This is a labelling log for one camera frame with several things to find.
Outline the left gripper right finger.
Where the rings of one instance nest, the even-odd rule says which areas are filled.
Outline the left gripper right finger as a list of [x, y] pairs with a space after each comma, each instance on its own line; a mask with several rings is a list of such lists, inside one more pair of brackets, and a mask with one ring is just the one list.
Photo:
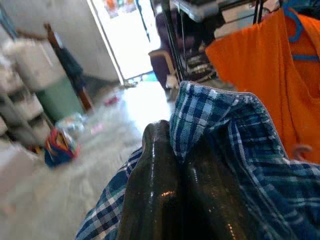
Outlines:
[[239, 186], [210, 151], [194, 149], [186, 161], [189, 240], [251, 240], [253, 223]]

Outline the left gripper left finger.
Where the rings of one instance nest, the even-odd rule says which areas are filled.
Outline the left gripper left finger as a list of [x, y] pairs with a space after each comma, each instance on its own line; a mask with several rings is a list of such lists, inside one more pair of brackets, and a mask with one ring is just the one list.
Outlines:
[[150, 123], [131, 172], [116, 235], [118, 240], [180, 240], [183, 236], [181, 172], [170, 144], [169, 123]]

